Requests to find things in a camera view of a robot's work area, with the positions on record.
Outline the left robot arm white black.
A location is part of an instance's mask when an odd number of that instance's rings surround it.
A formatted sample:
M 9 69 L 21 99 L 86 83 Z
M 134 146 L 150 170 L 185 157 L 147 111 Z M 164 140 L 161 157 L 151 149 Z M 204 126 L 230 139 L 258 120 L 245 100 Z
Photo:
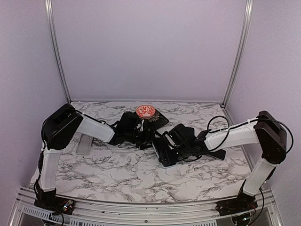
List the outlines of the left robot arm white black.
M 147 132 L 152 129 L 149 121 L 157 110 L 151 105 L 139 106 L 135 112 L 123 113 L 121 119 L 112 125 L 97 120 L 71 104 L 64 104 L 51 114 L 42 124 L 41 150 L 34 191 L 38 201 L 54 210 L 59 206 L 56 196 L 55 178 L 59 159 L 63 150 L 71 142 L 75 133 L 96 138 L 110 145 L 120 145 L 130 141 L 136 145 L 148 140 Z

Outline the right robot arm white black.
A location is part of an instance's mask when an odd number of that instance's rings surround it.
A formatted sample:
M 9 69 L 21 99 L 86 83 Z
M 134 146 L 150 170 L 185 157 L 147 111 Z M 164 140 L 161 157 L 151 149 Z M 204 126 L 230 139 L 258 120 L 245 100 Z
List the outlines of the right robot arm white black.
M 163 133 L 176 124 L 182 123 L 185 126 L 195 128 L 197 135 L 201 130 L 206 129 L 206 124 L 212 117 L 224 115 L 219 105 L 213 105 L 213 107 L 217 107 L 217 109 L 166 113 L 170 122 L 159 129 L 159 132 Z M 217 200 L 237 195 L 244 179 L 250 173 L 251 164 L 255 165 L 260 157 L 261 147 L 259 144 L 247 144 L 225 150 L 227 153 L 224 161 L 203 156 L 200 160 L 191 163 L 180 162 L 167 168 L 158 162 L 158 157 L 155 155 L 158 167 L 166 169 L 165 173 L 160 174 L 161 180 L 168 184 L 168 188 L 164 189 L 164 195 L 157 197 L 158 202 Z M 273 176 L 263 187 L 264 190 L 271 189 L 276 202 L 280 205 L 280 201 L 283 201 L 284 198 L 281 198 L 281 193 L 276 191 L 274 185 L 277 185 L 276 182 L 282 181 L 274 181 L 277 175 L 274 174 Z

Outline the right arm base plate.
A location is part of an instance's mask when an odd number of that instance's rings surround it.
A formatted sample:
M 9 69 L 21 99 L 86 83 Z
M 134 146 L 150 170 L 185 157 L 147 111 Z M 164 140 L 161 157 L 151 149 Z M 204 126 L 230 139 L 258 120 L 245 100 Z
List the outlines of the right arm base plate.
M 258 207 L 256 200 L 247 201 L 240 200 L 237 198 L 218 201 L 216 203 L 216 211 L 219 212 L 220 216 L 232 215 L 241 213 L 244 211 L 255 210 Z

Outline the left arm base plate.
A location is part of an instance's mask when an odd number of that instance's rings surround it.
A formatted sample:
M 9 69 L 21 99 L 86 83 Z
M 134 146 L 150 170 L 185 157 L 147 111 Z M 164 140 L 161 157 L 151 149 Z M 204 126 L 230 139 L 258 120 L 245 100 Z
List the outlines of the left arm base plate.
M 66 199 L 62 197 L 46 197 L 43 199 L 36 199 L 34 206 L 51 210 L 55 212 L 60 212 L 63 214 L 71 215 L 74 211 L 75 201 L 72 199 Z

